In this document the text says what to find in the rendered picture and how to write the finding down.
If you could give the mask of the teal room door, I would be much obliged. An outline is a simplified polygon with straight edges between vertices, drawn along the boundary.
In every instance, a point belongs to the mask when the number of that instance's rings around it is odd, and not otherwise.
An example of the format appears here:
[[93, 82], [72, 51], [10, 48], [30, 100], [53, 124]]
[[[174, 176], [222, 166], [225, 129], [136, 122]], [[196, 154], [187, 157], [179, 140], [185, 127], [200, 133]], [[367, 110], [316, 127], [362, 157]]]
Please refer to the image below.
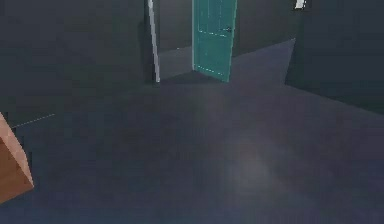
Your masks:
[[237, 0], [192, 0], [192, 68], [228, 82]]

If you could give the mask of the brown wooden cabinet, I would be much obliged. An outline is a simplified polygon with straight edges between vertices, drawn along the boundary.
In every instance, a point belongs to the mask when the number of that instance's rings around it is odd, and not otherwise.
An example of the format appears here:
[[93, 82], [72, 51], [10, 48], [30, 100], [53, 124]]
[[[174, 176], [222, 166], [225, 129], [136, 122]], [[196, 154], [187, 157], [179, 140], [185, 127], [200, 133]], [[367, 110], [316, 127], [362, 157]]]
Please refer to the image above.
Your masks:
[[0, 112], [0, 204], [33, 188], [26, 153]]

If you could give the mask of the white door frame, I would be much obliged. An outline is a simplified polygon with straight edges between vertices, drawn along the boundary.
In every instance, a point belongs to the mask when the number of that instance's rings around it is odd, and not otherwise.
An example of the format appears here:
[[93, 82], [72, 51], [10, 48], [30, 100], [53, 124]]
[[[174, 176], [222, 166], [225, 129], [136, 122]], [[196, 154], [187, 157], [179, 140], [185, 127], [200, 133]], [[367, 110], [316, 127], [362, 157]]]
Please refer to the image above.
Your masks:
[[159, 63], [158, 48], [157, 48], [154, 3], [153, 3], [153, 0], [147, 0], [147, 3], [148, 3], [150, 29], [151, 29], [153, 62], [154, 62], [154, 70], [155, 70], [155, 78], [154, 79], [155, 79], [156, 83], [160, 83], [160, 80], [161, 80], [160, 79], [160, 63]]

